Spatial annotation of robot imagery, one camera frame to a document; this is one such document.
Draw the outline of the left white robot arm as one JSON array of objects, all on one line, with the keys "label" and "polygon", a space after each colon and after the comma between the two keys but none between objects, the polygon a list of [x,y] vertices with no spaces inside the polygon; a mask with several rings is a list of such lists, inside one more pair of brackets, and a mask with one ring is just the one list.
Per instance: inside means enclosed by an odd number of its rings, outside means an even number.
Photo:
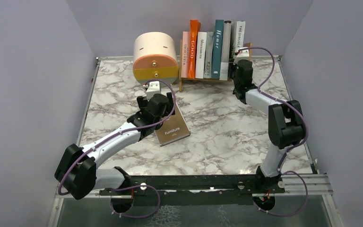
[{"label": "left white robot arm", "polygon": [[137,143],[161,128],[175,109],[174,93],[137,97],[140,108],[117,130],[84,147],[69,145],[54,173],[60,183],[59,195],[71,194],[80,200],[92,190],[113,189],[118,194],[129,190],[130,182],[121,168],[99,169],[106,160],[122,149]]}]

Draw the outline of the pink flower cover book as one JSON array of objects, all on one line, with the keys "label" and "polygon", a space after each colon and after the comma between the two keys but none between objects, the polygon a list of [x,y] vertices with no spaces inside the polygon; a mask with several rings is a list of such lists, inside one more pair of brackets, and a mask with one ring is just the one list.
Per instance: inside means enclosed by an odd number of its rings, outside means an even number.
[{"label": "pink flower cover book", "polygon": [[181,42],[181,77],[188,78],[189,71],[189,40],[190,33],[187,31],[183,31],[182,33],[182,42]]}]

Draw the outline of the grey landscape cover book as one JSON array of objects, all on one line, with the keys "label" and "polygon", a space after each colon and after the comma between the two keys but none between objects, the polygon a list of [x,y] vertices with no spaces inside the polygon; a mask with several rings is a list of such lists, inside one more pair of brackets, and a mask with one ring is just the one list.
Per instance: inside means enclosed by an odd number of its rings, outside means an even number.
[{"label": "grey landscape cover book", "polygon": [[205,55],[205,68],[204,78],[211,78],[211,64],[212,64],[212,52],[213,52],[214,32],[207,32],[207,43],[206,43],[206,55]]}]

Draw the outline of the palm leaf cover book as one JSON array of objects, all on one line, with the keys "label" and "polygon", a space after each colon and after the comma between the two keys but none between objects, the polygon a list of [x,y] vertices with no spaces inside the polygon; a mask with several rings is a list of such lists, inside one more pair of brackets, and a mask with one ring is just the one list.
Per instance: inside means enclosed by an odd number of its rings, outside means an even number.
[{"label": "palm leaf cover book", "polygon": [[231,38],[230,38],[230,56],[229,56],[229,72],[228,76],[232,78],[232,65],[235,58],[235,52],[243,47],[245,21],[234,21],[231,24]]}]

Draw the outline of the brown decorate furniture book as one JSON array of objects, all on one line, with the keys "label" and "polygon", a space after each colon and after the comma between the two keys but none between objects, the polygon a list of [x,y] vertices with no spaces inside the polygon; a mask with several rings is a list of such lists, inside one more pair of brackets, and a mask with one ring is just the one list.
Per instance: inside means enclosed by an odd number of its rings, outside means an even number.
[{"label": "brown decorate furniture book", "polygon": [[161,147],[190,136],[190,130],[178,105],[175,107],[174,115],[167,119],[161,128],[155,132]]}]

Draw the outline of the grey white cover book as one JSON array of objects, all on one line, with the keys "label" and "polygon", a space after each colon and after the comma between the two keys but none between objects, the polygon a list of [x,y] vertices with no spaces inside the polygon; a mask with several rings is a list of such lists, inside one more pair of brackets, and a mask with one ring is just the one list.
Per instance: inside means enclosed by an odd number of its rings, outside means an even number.
[{"label": "grey white cover book", "polygon": [[219,80],[228,80],[228,67],[229,67],[229,54],[230,54],[230,36],[231,36],[231,21],[224,21],[222,54],[220,64],[220,77]]}]

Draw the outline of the orange fashion show book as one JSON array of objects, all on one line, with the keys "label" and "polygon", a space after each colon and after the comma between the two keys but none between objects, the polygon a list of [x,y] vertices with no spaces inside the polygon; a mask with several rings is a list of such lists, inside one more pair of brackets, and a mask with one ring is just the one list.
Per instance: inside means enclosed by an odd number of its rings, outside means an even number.
[{"label": "orange fashion show book", "polygon": [[196,42],[198,32],[200,31],[201,23],[197,19],[190,20],[190,43],[189,43],[189,66],[188,66],[188,78],[195,78],[195,59],[196,59]]}]

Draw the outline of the dark teal book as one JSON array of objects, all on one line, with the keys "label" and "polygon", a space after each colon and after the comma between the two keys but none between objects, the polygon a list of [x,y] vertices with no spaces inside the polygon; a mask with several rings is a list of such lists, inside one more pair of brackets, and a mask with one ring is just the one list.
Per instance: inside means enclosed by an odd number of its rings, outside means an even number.
[{"label": "dark teal book", "polygon": [[223,31],[224,31],[224,20],[217,19],[215,22],[213,51],[212,51],[211,78],[213,79],[220,78]]}]

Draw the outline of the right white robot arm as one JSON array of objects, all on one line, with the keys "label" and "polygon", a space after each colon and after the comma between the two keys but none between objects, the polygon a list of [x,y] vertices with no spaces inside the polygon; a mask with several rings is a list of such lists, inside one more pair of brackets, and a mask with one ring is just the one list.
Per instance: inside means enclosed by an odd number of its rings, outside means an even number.
[{"label": "right white robot arm", "polygon": [[254,179],[255,189],[266,192],[279,181],[287,153],[307,135],[301,105],[296,100],[281,100],[258,90],[253,83],[253,67],[249,60],[239,60],[230,70],[236,98],[268,116],[268,136],[272,145]]}]

